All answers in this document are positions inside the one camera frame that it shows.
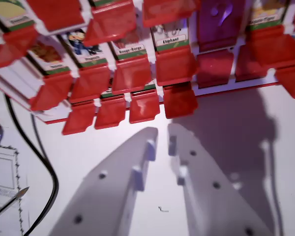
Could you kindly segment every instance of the white surface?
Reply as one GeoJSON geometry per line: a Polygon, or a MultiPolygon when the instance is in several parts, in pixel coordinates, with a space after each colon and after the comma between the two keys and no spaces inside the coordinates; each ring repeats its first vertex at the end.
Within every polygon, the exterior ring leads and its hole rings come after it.
{"type": "MultiPolygon", "coordinates": [[[[22,127],[37,144],[29,112],[15,103],[14,107],[22,127]]],[[[138,193],[130,236],[187,236],[183,189],[177,185],[167,150],[167,125],[171,121],[165,118],[163,105],[160,108],[161,113],[153,121],[129,124],[127,112],[126,119],[118,127],[94,130],[92,125],[84,133],[69,136],[61,135],[64,123],[45,125],[37,121],[42,143],[59,177],[60,189],[55,205],[32,235],[48,235],[83,177],[131,135],[151,126],[159,129],[156,161],[149,166],[145,192],[138,193]],[[160,212],[158,207],[169,212],[160,212]]],[[[295,99],[281,86],[212,95],[199,98],[199,109],[193,116],[175,119],[174,122],[184,124],[200,137],[204,148],[224,173],[242,178],[245,186],[242,190],[246,190],[241,192],[242,196],[259,213],[262,211],[258,208],[264,207],[266,200],[271,198],[267,190],[270,185],[266,178],[268,169],[265,167],[268,148],[263,141],[265,136],[272,138],[273,176],[283,230],[285,235],[295,236],[295,99]],[[245,182],[251,175],[255,176],[255,181],[245,182]]],[[[12,126],[1,92],[0,124],[12,126]]],[[[15,139],[24,145],[19,137],[15,139]]],[[[47,171],[29,153],[28,194],[30,220],[33,222],[46,204],[52,186],[47,171]]]]}

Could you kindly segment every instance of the black cable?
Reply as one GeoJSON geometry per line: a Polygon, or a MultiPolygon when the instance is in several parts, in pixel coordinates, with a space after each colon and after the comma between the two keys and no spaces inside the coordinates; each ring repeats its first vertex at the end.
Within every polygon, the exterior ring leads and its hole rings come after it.
{"type": "Polygon", "coordinates": [[[33,150],[33,152],[37,155],[37,157],[39,158],[39,160],[43,163],[43,165],[46,167],[46,169],[48,170],[48,172],[50,173],[51,177],[52,177],[52,180],[53,180],[53,190],[52,190],[52,193],[50,195],[50,198],[47,202],[47,204],[45,205],[44,209],[42,210],[41,214],[38,216],[38,218],[35,220],[35,222],[32,224],[32,226],[29,228],[29,230],[24,234],[24,236],[28,236],[30,235],[30,233],[35,229],[35,227],[42,221],[42,219],[46,216],[46,214],[49,212],[50,208],[53,206],[54,202],[55,202],[55,199],[57,197],[57,194],[58,194],[58,190],[59,190],[59,182],[58,182],[58,178],[57,178],[57,175],[52,167],[52,165],[50,164],[47,156],[46,156],[46,153],[45,153],[45,150],[44,148],[42,147],[42,144],[41,144],[41,141],[40,141],[40,138],[38,136],[38,132],[37,132],[37,128],[35,128],[35,134],[36,134],[36,137],[37,137],[37,140],[38,140],[38,144],[42,150],[42,152],[44,153],[45,157],[43,157],[39,151],[35,148],[35,146],[31,143],[31,141],[28,139],[28,137],[26,136],[26,134],[24,133],[23,129],[21,128],[16,116],[15,116],[15,113],[14,113],[14,110],[13,110],[13,107],[12,107],[12,104],[11,104],[11,100],[10,98],[5,94],[5,100],[6,100],[6,103],[7,103],[7,106],[8,106],[8,109],[9,109],[9,112],[10,112],[10,115],[13,119],[13,122],[16,126],[16,128],[18,129],[18,131],[20,132],[22,138],[24,139],[24,141],[29,145],[29,147],[33,150]]]}

